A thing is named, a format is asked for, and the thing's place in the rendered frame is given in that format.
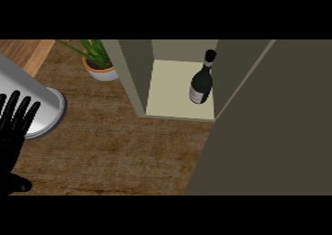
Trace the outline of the pale wooden board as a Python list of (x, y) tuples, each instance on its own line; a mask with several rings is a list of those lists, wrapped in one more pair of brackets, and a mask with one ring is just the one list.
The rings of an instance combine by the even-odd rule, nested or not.
[(51, 39), (0, 39), (0, 52), (35, 76), (54, 43)]

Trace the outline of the dark wine bottle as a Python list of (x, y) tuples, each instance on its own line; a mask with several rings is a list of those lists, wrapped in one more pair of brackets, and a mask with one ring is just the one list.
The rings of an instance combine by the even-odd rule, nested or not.
[(189, 81), (189, 101), (203, 104), (207, 100), (212, 88), (210, 66), (216, 57), (214, 50), (207, 50), (204, 54), (203, 67)]

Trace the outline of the green potted plant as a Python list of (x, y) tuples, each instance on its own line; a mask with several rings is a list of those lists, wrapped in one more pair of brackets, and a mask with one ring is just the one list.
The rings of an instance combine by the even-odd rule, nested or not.
[(96, 81), (107, 82), (119, 78), (99, 39), (82, 39), (79, 43), (83, 50), (73, 47), (64, 40), (57, 39), (57, 43), (80, 56), (83, 67)]

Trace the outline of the white steel cylinder appliance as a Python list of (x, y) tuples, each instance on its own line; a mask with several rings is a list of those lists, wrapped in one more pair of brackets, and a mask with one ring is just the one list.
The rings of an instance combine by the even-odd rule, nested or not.
[(57, 127), (67, 108), (63, 93), (45, 87), (0, 52), (0, 94), (20, 91), (20, 98), (30, 97), (30, 103), (40, 102), (33, 121), (26, 132), (27, 140), (43, 137)]

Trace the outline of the dark grey cabinet door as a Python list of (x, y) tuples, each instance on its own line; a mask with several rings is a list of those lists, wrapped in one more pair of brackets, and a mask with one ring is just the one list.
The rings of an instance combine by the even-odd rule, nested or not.
[(332, 195), (332, 40), (278, 40), (210, 129), (189, 195)]

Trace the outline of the olive grey cabinet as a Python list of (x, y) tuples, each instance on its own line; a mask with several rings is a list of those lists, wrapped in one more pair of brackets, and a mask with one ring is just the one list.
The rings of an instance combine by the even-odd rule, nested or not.
[[(105, 39), (102, 45), (135, 113), (142, 118), (212, 122), (232, 100), (273, 41), (270, 39)], [(189, 80), (213, 49), (212, 90), (189, 101)]]

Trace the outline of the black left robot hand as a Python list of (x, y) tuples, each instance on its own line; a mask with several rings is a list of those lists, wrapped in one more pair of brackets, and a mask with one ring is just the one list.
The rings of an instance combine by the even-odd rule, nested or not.
[(11, 172), (24, 144), (24, 134), (33, 121), (40, 102), (30, 104), (26, 96), (17, 105), (20, 92), (9, 97), (0, 94), (0, 196), (14, 192), (27, 192), (32, 183)]

